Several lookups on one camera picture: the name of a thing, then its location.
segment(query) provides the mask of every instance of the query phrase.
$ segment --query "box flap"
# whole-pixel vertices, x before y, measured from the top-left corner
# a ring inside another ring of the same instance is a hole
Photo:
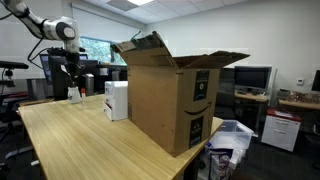
[[[242,53],[217,51],[210,55],[175,57],[174,60],[182,69],[220,69],[249,56]]]
[[[128,65],[178,67],[166,47],[120,52]]]
[[[173,58],[157,32],[140,39],[111,45],[128,65],[171,66],[180,69],[220,69],[249,57],[247,54],[218,51],[210,55]]]

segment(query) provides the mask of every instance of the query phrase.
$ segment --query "white wall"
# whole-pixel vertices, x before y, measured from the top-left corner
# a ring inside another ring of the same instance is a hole
[[[62,14],[61,0],[24,0],[30,10],[37,16],[56,19]],[[8,11],[0,4],[0,17]],[[27,56],[38,39],[34,38],[28,29],[14,16],[0,21],[0,60],[23,62],[29,65],[27,70],[13,70],[16,88],[5,88],[6,91],[26,90],[26,78],[43,78],[43,71],[27,61]],[[61,47],[61,42],[43,41],[35,52],[45,47]],[[41,65],[39,58],[35,63]]]
[[[100,14],[104,14],[115,21],[129,24],[137,28],[145,28],[145,25],[142,23],[108,12],[81,0],[23,0],[23,2],[35,15],[41,18],[59,19],[61,16],[72,17],[71,3],[79,3],[88,8],[88,10],[90,9]],[[7,14],[7,10],[0,4],[0,17]],[[38,39],[34,38],[16,17],[12,16],[6,20],[0,21],[0,60],[23,62],[29,65],[29,69],[27,70],[17,69],[13,71],[13,79],[16,87],[5,87],[4,92],[26,91],[26,78],[44,78],[43,71],[27,61],[29,52],[37,42]],[[35,52],[47,47],[62,46],[62,42],[44,40]],[[41,65],[39,58],[36,58],[34,62]]]
[[[105,17],[73,8],[73,18],[79,23],[81,36],[109,40],[113,42],[128,41],[140,29],[112,21]]]
[[[240,64],[277,68],[274,90],[309,92],[308,81],[320,69],[320,1],[252,0],[147,25],[158,31],[176,56],[219,49],[248,53]]]

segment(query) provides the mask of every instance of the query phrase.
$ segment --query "ceiling light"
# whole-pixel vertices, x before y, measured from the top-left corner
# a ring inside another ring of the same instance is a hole
[[[151,1],[153,1],[153,0],[128,0],[128,1],[130,1],[130,2],[132,2],[133,4],[136,4],[136,5],[138,5],[138,6],[141,6],[141,5],[143,5],[143,4],[147,4],[147,3],[151,2]]]

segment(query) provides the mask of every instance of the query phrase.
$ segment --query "open cardboard box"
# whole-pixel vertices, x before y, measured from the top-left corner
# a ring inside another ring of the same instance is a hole
[[[128,117],[172,156],[210,136],[220,68],[249,55],[172,57],[156,33],[112,46],[128,65]]]

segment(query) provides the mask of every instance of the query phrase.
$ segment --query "small bottle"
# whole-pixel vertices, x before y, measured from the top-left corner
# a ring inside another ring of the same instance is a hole
[[[85,99],[86,99],[86,89],[81,88],[81,97],[82,97],[82,108],[86,108]]]

